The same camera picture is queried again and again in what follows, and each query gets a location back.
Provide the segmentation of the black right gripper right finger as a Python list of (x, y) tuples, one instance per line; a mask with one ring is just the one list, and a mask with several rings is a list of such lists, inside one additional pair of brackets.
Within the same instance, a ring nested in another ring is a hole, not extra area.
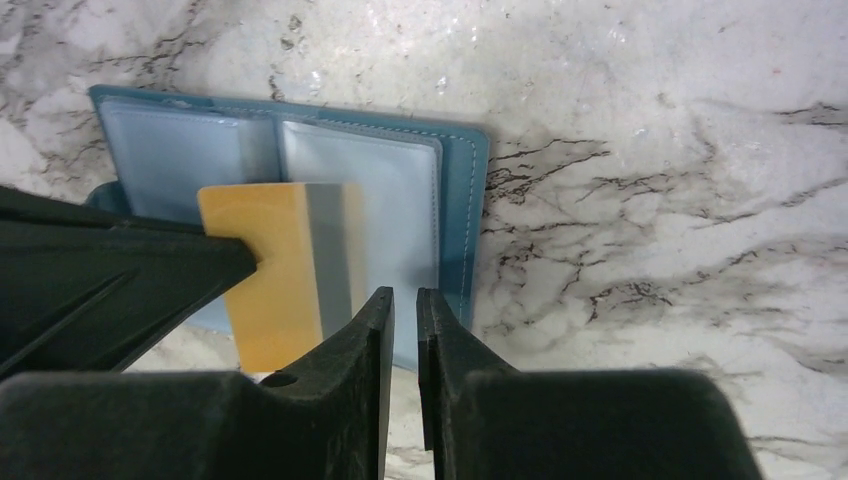
[(424, 441), (439, 479), (757, 479), (726, 397), (681, 369), (521, 371), (417, 295)]

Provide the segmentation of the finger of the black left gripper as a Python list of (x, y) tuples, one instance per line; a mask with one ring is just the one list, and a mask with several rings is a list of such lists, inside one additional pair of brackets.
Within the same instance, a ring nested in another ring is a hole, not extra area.
[(200, 227), (1, 191), (1, 375), (120, 371), (256, 270)]

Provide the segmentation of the gold credit card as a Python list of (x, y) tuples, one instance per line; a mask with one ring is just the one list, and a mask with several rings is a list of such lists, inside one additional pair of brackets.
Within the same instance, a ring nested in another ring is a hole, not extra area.
[(352, 183), (210, 186), (206, 234), (243, 241), (256, 270), (224, 302), (241, 369), (270, 373), (346, 326), (367, 300), (365, 208)]

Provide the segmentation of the blue leather card holder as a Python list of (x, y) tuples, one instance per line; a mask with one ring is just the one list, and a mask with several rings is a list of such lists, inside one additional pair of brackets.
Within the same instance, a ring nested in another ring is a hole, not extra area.
[(418, 366), (415, 303), (441, 291), (462, 325), (490, 142), (474, 127), (327, 107), (109, 85), (89, 91), (117, 178), (88, 204), (199, 224), (212, 185), (354, 183), (364, 193), (367, 284), (395, 293), (394, 362)]

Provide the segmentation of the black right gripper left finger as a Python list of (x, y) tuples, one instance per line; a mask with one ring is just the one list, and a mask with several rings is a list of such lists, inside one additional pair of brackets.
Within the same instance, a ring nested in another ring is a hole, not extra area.
[(1, 386), (5, 479), (379, 479), (393, 291), (255, 381), (236, 371), (26, 373)]

